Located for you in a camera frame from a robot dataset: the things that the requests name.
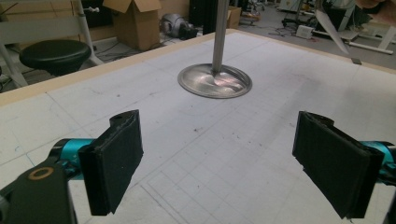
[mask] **tabletop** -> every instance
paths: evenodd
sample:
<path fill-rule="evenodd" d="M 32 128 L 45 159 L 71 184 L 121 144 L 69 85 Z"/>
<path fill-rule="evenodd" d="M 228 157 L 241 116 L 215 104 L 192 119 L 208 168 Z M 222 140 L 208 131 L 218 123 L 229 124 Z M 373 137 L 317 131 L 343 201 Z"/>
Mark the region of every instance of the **tabletop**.
<path fill-rule="evenodd" d="M 108 119 L 140 111 L 143 160 L 115 215 L 92 217 L 70 181 L 79 223 L 349 223 L 292 155 L 298 112 L 335 121 L 358 140 L 396 143 L 394 71 L 228 31 L 223 64 L 253 88 L 208 99 L 177 83 L 211 63 L 213 35 L 0 94 L 0 188 L 63 138 L 95 138 Z M 376 185 L 365 219 L 381 223 L 393 187 Z"/>

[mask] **round metal base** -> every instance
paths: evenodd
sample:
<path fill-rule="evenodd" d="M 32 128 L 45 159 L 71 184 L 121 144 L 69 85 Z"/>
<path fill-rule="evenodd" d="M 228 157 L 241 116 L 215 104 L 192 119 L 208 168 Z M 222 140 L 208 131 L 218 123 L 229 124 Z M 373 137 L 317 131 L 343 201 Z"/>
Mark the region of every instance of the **round metal base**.
<path fill-rule="evenodd" d="M 214 99 L 241 96 L 252 87 L 250 77 L 241 70 L 223 65 L 221 72 L 214 74 L 211 63 L 183 69 L 178 75 L 178 83 L 186 91 Z"/>

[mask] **human hand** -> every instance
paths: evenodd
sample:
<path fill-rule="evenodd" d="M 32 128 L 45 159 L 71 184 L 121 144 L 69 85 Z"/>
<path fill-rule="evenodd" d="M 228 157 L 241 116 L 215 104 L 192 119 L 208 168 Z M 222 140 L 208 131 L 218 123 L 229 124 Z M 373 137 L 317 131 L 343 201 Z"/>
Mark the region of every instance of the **human hand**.
<path fill-rule="evenodd" d="M 370 14 L 373 19 L 396 26 L 396 4 L 392 0 L 356 0 L 360 8 L 373 8 L 382 2 L 382 6 L 376 14 Z"/>

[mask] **stool seat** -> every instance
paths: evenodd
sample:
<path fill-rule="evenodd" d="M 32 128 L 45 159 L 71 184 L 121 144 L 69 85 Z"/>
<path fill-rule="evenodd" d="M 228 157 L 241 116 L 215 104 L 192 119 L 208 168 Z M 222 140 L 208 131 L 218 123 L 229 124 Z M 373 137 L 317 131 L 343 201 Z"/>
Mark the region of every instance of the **stool seat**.
<path fill-rule="evenodd" d="M 28 67 L 63 76 L 77 72 L 91 53 L 88 45 L 77 40 L 46 40 L 22 50 L 20 61 Z"/>

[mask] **black round cushion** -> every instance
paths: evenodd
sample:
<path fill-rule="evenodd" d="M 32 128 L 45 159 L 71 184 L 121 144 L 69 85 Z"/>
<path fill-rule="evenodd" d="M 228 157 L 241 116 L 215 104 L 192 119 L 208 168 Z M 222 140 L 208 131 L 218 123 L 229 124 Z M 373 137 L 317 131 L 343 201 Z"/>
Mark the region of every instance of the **black round cushion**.
<path fill-rule="evenodd" d="M 46 40 L 22 50 L 20 61 L 28 67 L 61 76 L 76 72 L 90 56 L 90 47 L 77 40 Z"/>

